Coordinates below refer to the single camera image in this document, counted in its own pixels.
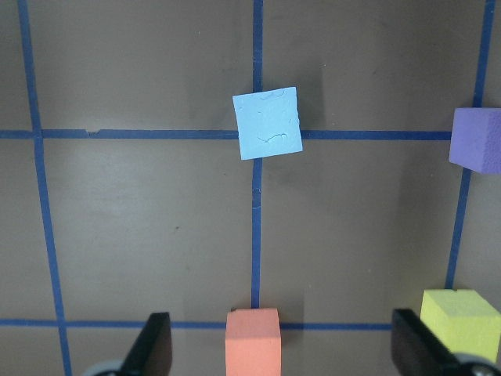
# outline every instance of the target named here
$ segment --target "yellow cube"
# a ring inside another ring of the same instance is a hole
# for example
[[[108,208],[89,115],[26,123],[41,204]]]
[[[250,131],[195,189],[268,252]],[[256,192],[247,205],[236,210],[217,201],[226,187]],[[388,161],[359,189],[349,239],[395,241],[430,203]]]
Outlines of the yellow cube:
[[[496,362],[501,314],[473,290],[426,290],[421,320],[451,353]]]

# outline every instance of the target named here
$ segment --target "blue cube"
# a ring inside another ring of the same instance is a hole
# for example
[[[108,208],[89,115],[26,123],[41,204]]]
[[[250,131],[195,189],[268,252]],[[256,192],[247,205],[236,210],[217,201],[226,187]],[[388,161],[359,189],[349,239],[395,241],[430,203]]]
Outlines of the blue cube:
[[[303,150],[296,88],[233,97],[242,159]]]

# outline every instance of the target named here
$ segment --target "orange block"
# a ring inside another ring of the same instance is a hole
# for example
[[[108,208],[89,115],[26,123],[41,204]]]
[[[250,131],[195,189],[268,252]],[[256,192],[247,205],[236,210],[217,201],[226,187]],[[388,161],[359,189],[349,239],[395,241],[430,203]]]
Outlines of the orange block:
[[[238,309],[226,321],[226,376],[280,376],[279,313]]]

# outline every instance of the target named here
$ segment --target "foam block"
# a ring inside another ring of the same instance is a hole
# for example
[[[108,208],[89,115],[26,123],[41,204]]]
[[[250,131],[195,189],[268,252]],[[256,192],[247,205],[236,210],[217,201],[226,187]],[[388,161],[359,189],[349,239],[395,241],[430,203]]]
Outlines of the foam block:
[[[457,108],[449,161],[483,174],[501,174],[501,109]]]
[[[501,314],[473,290],[426,290],[421,320],[452,353],[496,362]]]
[[[242,159],[303,150],[296,88],[233,97]]]
[[[276,309],[238,309],[226,321],[226,376],[280,376],[282,349]]]

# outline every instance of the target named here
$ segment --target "purple cube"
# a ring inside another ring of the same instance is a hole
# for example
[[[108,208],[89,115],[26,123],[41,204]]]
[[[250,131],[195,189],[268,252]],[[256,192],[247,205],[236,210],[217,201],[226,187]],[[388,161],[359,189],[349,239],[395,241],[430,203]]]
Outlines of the purple cube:
[[[501,109],[456,108],[449,161],[481,174],[501,174]]]

